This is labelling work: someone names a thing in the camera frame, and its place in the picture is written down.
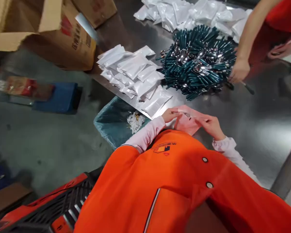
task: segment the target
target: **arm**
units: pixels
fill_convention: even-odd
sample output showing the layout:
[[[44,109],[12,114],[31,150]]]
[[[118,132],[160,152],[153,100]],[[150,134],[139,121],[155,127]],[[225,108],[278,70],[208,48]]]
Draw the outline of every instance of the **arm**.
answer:
[[[282,0],[261,0],[249,15],[239,40],[237,59],[231,72],[231,82],[237,83],[245,79],[250,71],[248,63],[253,42],[271,9]]]
[[[222,132],[218,118],[209,115],[206,115],[205,117],[205,119],[200,118],[197,119],[197,121],[202,125],[207,133],[213,136],[213,148],[216,151],[222,152],[223,155],[234,163],[240,170],[261,185],[257,177],[250,170],[249,166],[243,161],[243,158],[235,150],[236,143],[234,139],[226,137]]]
[[[178,117],[178,109],[169,108],[162,116],[154,118],[145,127],[135,133],[130,139],[124,143],[124,145],[131,145],[143,153],[148,146],[152,143],[154,138],[160,133],[162,129],[166,127],[166,123],[172,121],[172,119]]]
[[[145,127],[128,139],[124,145],[131,145],[137,148],[139,153],[143,153],[165,126],[166,123],[162,116],[154,118]]]
[[[228,158],[240,170],[246,173],[249,177],[251,177],[255,182],[257,182],[261,186],[259,180],[255,176],[253,171],[251,171],[249,166],[245,163],[245,161],[243,161],[243,158],[238,153],[238,151],[235,150],[236,142],[234,141],[233,138],[226,137],[225,139],[220,141],[213,140],[212,146],[216,151],[223,153],[223,155],[226,158]]]

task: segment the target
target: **teal plastic bag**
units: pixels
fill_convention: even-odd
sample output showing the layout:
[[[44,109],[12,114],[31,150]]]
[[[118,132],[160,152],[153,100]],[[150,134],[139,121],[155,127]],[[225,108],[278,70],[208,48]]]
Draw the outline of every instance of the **teal plastic bag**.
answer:
[[[118,148],[132,136],[132,130],[128,128],[127,118],[135,111],[136,109],[115,96],[95,117],[96,129],[113,149]],[[142,127],[149,121],[150,119],[146,117]]]

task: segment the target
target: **floor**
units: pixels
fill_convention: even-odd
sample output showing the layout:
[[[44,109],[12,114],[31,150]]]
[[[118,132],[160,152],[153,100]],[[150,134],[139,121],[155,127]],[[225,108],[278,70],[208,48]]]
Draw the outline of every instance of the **floor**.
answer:
[[[0,95],[0,161],[12,177],[43,196],[82,172],[106,162],[113,149],[93,125],[113,94],[84,72],[67,72],[26,49],[8,55],[5,68],[45,82],[83,87],[77,114],[63,115],[6,103]]]

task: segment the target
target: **metal table surface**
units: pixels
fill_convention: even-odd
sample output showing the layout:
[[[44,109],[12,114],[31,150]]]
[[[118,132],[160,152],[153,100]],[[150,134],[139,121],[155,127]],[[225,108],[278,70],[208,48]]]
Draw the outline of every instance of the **metal table surface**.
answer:
[[[121,44],[127,51],[148,45],[157,54],[170,46],[172,34],[152,21],[138,21],[133,14],[143,5],[139,0],[115,0],[118,13],[98,28],[103,50]],[[234,91],[224,88],[218,95],[203,95],[189,102],[180,90],[170,88],[173,97],[155,114],[167,108],[186,104],[204,114],[217,116],[223,132],[233,137],[236,149],[256,174],[262,185],[270,188],[291,151],[291,98],[285,95],[281,79],[291,72],[282,61],[261,63],[252,67],[246,82],[255,95],[240,84]],[[136,98],[130,99],[102,76],[93,78],[102,86],[141,110]],[[196,138],[212,148],[211,137],[199,130]]]

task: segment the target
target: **orange vest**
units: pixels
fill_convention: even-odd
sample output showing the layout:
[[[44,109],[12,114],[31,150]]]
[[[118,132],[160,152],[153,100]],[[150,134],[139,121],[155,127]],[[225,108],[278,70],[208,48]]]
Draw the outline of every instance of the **orange vest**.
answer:
[[[132,146],[114,151],[74,232],[183,232],[204,201],[230,232],[291,232],[289,205],[175,130],[161,132],[142,154]]]

